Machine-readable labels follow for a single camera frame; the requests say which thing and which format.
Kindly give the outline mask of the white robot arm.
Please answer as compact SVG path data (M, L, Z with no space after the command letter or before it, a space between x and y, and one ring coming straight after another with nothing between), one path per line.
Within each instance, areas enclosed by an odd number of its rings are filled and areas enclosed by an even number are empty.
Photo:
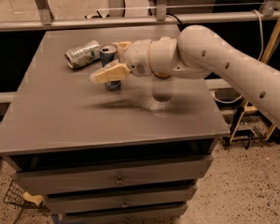
M191 25L177 38L138 40L117 60L90 75L94 83L168 75L201 79L214 73L227 81L280 130L280 71L235 49L212 30Z

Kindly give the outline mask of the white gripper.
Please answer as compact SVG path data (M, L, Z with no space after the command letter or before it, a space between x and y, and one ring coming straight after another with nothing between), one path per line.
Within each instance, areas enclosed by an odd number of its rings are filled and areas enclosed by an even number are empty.
M148 62L148 48L150 39L114 42L118 50L118 58L125 63L108 64L90 75L92 83L106 83L126 79L130 73L136 77L152 75Z

